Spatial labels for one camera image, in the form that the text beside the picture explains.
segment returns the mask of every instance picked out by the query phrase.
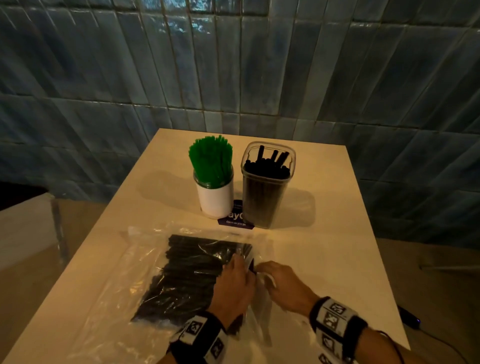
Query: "white cup with green straws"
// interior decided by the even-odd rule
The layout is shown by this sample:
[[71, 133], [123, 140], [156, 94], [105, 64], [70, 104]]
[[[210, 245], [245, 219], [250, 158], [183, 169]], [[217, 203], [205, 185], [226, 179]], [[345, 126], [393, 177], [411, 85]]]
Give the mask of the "white cup with green straws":
[[232, 146], [219, 135], [195, 140], [189, 150], [200, 208], [209, 218], [224, 218], [233, 209]]

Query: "hand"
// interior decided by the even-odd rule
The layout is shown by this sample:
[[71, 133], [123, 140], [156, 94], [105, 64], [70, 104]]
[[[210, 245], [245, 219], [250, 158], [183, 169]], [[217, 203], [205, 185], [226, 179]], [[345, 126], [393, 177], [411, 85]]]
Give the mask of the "hand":
[[258, 273], [268, 273], [274, 278], [276, 287], [269, 277], [265, 277], [265, 287], [273, 302], [284, 310], [309, 316], [320, 297], [297, 277], [291, 267], [270, 261], [260, 263], [255, 269]]
[[223, 266], [213, 287], [213, 298], [208, 312], [214, 314], [227, 329], [247, 311], [255, 293], [255, 275], [245, 267], [243, 257], [234, 254], [230, 263]]

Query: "blue tile wall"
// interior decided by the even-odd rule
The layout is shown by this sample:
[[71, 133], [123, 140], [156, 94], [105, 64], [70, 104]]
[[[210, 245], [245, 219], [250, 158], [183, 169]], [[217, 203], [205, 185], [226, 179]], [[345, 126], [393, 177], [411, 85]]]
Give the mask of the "blue tile wall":
[[159, 128], [345, 145], [379, 237], [480, 248], [478, 0], [0, 0], [0, 180], [108, 202]]

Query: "white container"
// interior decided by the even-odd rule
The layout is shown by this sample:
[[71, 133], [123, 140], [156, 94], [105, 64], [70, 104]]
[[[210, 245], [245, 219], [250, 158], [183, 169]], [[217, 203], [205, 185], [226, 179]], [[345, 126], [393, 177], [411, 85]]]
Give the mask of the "white container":
[[195, 173], [193, 179], [197, 185], [198, 199], [202, 212], [209, 218], [225, 218], [233, 209], [233, 173], [228, 184], [223, 187], [211, 189], [200, 185]]

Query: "left hand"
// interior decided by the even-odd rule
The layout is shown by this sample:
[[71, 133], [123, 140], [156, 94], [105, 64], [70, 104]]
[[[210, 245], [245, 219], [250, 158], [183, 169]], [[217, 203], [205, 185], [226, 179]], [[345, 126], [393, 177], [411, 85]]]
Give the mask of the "left hand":
[[255, 293], [255, 275], [245, 266], [243, 257], [234, 254], [230, 263], [223, 266], [213, 288], [213, 298], [208, 312], [214, 314], [227, 329], [247, 311]]

